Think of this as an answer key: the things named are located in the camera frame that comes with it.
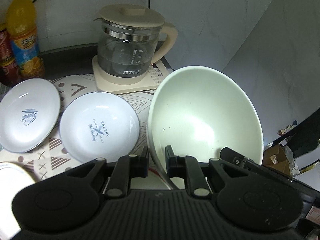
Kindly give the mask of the red drink can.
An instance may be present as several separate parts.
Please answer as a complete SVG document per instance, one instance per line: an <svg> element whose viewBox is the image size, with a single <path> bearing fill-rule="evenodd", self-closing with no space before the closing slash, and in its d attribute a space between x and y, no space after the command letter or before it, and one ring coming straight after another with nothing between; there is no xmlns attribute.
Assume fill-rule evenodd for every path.
<svg viewBox="0 0 320 240"><path fill-rule="evenodd" d="M1 23L1 83L13 87L20 80L20 72L12 52L9 33L5 23Z"/></svg>

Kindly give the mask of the beige kettle heating base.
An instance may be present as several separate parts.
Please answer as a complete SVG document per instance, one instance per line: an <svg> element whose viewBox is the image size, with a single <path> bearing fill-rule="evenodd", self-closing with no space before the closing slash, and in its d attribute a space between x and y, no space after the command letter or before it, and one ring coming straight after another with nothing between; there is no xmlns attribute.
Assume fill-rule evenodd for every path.
<svg viewBox="0 0 320 240"><path fill-rule="evenodd" d="M100 68L97 55L92 59L92 67L97 87L102 91L116 95L157 89L160 83L172 73L172 69L166 68L163 62L159 60L141 76L132 78L115 77Z"/></svg>

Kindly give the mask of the white plate Sweet print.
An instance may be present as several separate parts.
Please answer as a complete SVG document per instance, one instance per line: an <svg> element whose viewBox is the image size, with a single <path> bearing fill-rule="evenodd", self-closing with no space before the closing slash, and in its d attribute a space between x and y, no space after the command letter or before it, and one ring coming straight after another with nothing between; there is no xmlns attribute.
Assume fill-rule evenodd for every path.
<svg viewBox="0 0 320 240"><path fill-rule="evenodd" d="M59 113L60 95L51 82L17 84L1 101L1 146L14 153L32 150L48 137Z"/></svg>

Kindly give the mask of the glass kettle with beige lid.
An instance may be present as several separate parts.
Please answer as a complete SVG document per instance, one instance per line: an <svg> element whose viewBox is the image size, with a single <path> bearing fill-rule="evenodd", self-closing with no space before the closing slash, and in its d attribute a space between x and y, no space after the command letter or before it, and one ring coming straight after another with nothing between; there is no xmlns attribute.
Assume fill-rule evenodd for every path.
<svg viewBox="0 0 320 240"><path fill-rule="evenodd" d="M98 64L115 77L143 75L149 66L175 44L178 32L164 17L141 5L112 4L102 7L96 17L101 22Z"/></svg>

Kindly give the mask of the large white bowl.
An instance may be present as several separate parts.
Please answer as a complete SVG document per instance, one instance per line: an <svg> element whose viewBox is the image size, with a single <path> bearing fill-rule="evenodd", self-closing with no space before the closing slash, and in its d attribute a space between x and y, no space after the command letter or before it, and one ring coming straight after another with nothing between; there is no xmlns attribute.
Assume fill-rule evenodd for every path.
<svg viewBox="0 0 320 240"><path fill-rule="evenodd" d="M147 142L160 177L170 189L184 187L169 178L165 148L206 163L223 148L263 162L264 139L253 103L230 77L204 66L169 74L156 89L147 120Z"/></svg>

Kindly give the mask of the patterned cloth table mat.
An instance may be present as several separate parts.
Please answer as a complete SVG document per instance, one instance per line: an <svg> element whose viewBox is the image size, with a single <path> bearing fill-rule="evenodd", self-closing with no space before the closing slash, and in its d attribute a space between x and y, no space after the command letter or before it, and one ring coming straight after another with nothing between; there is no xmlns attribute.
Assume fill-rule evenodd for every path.
<svg viewBox="0 0 320 240"><path fill-rule="evenodd" d="M146 146L146 121L154 90L116 96L97 89L92 74L51 81L60 95L57 122L29 152L1 150L1 161L23 167L36 180L96 158L109 163Z"/></svg>

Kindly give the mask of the white plate with flower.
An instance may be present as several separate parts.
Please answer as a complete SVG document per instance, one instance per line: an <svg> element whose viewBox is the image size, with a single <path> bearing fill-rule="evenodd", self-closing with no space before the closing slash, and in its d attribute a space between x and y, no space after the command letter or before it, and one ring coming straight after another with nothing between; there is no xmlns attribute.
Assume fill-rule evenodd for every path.
<svg viewBox="0 0 320 240"><path fill-rule="evenodd" d="M1 163L1 239L11 239L20 231L12 213L12 201L22 189L34 183L33 178L20 166L10 162Z"/></svg>

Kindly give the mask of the white plate Bakery print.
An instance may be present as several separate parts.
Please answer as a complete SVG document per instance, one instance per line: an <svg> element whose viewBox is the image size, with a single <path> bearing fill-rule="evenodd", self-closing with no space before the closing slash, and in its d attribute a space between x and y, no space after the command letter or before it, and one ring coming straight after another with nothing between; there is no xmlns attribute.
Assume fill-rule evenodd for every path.
<svg viewBox="0 0 320 240"><path fill-rule="evenodd" d="M74 159L82 163L97 158L115 162L135 147L140 124L127 101L111 93L92 92L66 107L59 132L64 148Z"/></svg>

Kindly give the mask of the orange juice bottle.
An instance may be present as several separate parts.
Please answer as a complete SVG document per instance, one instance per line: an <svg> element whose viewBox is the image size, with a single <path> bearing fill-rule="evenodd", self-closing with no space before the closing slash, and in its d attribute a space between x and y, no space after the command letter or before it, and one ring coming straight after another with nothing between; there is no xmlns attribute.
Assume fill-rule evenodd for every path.
<svg viewBox="0 0 320 240"><path fill-rule="evenodd" d="M31 0L12 0L6 13L7 32L24 79L44 77L45 67L37 36L36 9Z"/></svg>

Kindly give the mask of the cardboard box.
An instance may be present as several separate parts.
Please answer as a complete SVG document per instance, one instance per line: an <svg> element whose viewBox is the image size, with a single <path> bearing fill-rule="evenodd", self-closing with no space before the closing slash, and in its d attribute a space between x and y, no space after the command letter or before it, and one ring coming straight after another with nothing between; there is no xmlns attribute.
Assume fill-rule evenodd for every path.
<svg viewBox="0 0 320 240"><path fill-rule="evenodd" d="M263 165L273 168L285 175L291 176L289 161L281 144L277 144L264 151Z"/></svg>

